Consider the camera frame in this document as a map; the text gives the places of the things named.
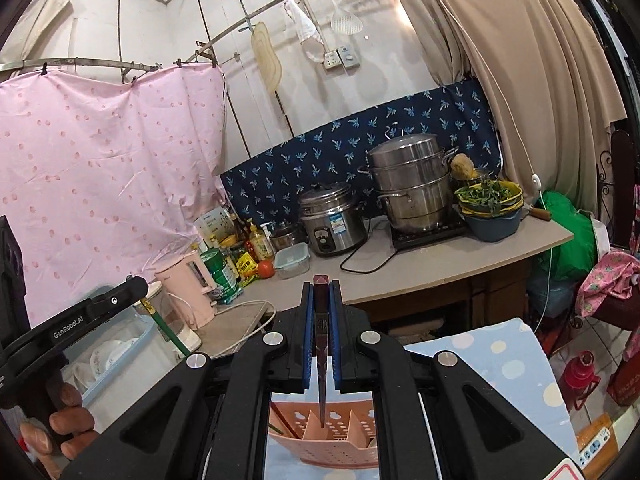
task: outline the silver screw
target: silver screw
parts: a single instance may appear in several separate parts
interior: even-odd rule
[[[265,345],[276,346],[284,341],[284,336],[280,332],[267,332],[262,336]]]
[[[458,356],[453,352],[444,351],[438,354],[438,362],[442,366],[455,366],[458,364]]]
[[[187,366],[189,368],[202,368],[207,363],[207,357],[204,354],[191,354],[187,357]]]
[[[362,334],[360,334],[360,339],[362,339],[363,343],[368,345],[375,345],[381,339],[380,334],[375,330],[366,330]]]

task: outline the blue tablecloth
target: blue tablecloth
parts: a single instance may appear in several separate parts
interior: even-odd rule
[[[502,396],[577,460],[578,447],[569,414],[546,356],[533,332],[519,319],[407,345],[411,352],[433,356],[451,350],[462,357]],[[304,394],[274,394],[273,400],[318,402],[316,364],[311,387]],[[327,369],[327,402],[370,399],[370,394],[340,394],[333,388],[331,362]],[[267,442],[267,480],[377,480],[377,469],[340,471],[304,464],[272,438]]]

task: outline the beige curtain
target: beige curtain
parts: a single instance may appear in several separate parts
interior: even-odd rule
[[[442,1],[466,30],[454,27],[498,124],[507,176],[534,196],[528,152],[543,189],[594,211],[607,128],[626,113],[604,52],[577,5]]]
[[[28,59],[38,38],[69,1],[32,0],[0,50],[0,63]]]
[[[437,0],[400,0],[427,55],[433,80],[449,85],[462,80],[470,62]]]

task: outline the tomato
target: tomato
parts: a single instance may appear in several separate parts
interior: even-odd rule
[[[258,276],[262,279],[267,279],[273,276],[276,271],[273,269],[273,264],[269,260],[263,260],[258,264]]]

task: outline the pink curtain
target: pink curtain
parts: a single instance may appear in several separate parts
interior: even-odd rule
[[[60,71],[0,84],[0,214],[22,248],[35,326],[154,269],[223,202],[222,72],[185,65],[114,85]]]

